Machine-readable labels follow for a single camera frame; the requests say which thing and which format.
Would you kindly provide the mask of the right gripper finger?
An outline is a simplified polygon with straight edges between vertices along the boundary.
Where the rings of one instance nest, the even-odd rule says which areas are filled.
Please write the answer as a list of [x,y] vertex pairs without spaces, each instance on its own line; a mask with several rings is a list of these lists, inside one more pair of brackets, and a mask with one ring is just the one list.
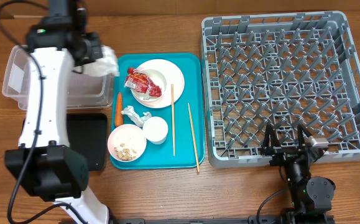
[[279,147],[280,142],[277,138],[276,132],[273,128],[273,125],[268,123],[265,127],[264,140],[262,142],[262,147],[264,150],[268,150],[273,147]]
[[303,124],[300,123],[297,125],[297,134],[298,134],[298,148],[303,149],[305,147],[304,136],[309,138],[310,136],[312,136],[312,133]]

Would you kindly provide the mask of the white paper napkin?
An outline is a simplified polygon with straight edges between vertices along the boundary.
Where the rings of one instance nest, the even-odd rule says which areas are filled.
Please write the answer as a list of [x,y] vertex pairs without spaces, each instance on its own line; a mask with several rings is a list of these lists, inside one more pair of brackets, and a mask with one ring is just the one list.
[[93,63],[86,64],[81,67],[80,72],[91,77],[103,77],[112,75],[119,76],[118,58],[114,50],[108,46],[102,46],[103,57],[97,59]]

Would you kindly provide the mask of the red snack wrapper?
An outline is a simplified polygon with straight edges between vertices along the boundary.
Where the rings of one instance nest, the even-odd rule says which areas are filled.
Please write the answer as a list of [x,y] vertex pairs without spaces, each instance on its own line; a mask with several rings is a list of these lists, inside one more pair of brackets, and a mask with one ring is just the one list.
[[127,69],[124,86],[138,93],[146,93],[148,97],[161,97],[162,89],[156,85],[145,73],[133,67]]

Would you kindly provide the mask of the wooden chopstick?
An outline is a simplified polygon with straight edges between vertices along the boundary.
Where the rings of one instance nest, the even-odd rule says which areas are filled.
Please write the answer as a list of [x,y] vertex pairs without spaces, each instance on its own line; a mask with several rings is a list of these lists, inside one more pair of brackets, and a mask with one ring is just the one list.
[[192,132],[193,149],[194,149],[194,154],[195,154],[196,172],[197,172],[197,174],[199,174],[200,173],[200,164],[199,164],[199,159],[198,159],[198,149],[197,149],[197,145],[196,145],[196,138],[195,138],[194,125],[193,125],[192,111],[191,111],[191,108],[190,108],[190,104],[187,103],[187,105],[188,105],[188,114],[189,114],[189,120],[190,120],[190,128],[191,128],[191,132]]
[[174,84],[171,84],[171,109],[172,109],[172,140],[173,140],[173,156],[176,155],[175,148],[175,95],[174,95]]

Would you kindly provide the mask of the white small bowl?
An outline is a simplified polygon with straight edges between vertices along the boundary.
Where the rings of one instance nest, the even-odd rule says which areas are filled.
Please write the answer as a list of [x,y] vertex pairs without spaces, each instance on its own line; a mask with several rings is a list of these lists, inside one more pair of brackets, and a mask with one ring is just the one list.
[[162,95],[160,97],[157,96],[147,97],[147,93],[139,93],[135,90],[132,90],[131,92],[133,97],[141,102],[146,102],[146,103],[161,100],[163,98],[163,95],[167,87],[167,81],[165,76],[160,71],[154,69],[142,70],[142,73],[145,73],[153,81],[155,85],[160,87]]

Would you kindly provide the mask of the grey paper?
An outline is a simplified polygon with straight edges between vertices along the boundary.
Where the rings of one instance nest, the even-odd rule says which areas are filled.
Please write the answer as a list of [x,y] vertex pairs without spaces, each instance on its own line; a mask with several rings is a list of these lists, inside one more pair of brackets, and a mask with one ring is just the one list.
[[143,127],[144,123],[152,117],[150,112],[143,112],[143,116],[139,116],[133,106],[127,106],[121,111],[122,115],[126,115],[138,127]]

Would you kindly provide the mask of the pink bowl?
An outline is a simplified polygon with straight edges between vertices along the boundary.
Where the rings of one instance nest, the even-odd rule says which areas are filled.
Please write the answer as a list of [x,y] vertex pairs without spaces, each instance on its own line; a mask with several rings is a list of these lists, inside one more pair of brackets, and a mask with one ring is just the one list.
[[143,133],[143,130],[134,124],[123,124],[116,127],[108,138],[108,152],[110,155],[119,162],[132,162],[122,161],[118,158],[115,147],[120,143],[125,143],[130,146],[131,149],[135,149],[138,153],[138,157],[132,161],[137,160],[144,153],[147,145],[147,139]]

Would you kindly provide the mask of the white paper cup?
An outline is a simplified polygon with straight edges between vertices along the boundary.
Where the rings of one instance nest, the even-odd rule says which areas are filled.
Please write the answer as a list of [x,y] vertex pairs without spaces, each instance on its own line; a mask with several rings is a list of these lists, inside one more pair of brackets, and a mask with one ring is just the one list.
[[168,135],[168,124],[163,118],[154,116],[144,123],[142,130],[148,141],[162,144]]

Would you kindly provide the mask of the rice and peanut leftovers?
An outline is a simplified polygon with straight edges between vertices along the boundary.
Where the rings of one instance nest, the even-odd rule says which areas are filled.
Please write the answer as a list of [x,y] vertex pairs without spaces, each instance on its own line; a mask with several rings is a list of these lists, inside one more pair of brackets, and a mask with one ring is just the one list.
[[120,143],[114,150],[118,158],[122,161],[132,161],[138,157],[138,153],[135,149],[131,149],[129,145]]

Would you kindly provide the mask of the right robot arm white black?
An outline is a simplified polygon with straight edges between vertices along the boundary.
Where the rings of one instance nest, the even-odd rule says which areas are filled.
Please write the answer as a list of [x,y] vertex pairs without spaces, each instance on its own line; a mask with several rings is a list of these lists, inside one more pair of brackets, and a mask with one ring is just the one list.
[[279,167],[281,178],[287,187],[268,196],[259,206],[256,222],[262,223],[261,210],[272,198],[290,192],[292,207],[285,208],[280,215],[269,218],[271,223],[334,223],[326,213],[331,210],[336,185],[328,178],[315,176],[311,165],[328,150],[329,142],[323,136],[314,136],[302,124],[297,126],[298,144],[282,146],[273,125],[265,128],[261,154],[270,156],[269,165]]

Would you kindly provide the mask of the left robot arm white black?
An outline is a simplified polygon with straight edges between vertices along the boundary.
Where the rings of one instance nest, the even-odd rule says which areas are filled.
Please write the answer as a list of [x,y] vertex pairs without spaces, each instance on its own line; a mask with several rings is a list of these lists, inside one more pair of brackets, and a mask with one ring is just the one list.
[[115,223],[110,208],[88,185],[86,158],[70,147],[67,90],[76,67],[103,56],[98,34],[86,31],[83,1],[50,1],[49,14],[33,25],[22,50],[30,58],[27,112],[17,149],[4,163],[16,178],[13,193],[62,208],[77,223]]

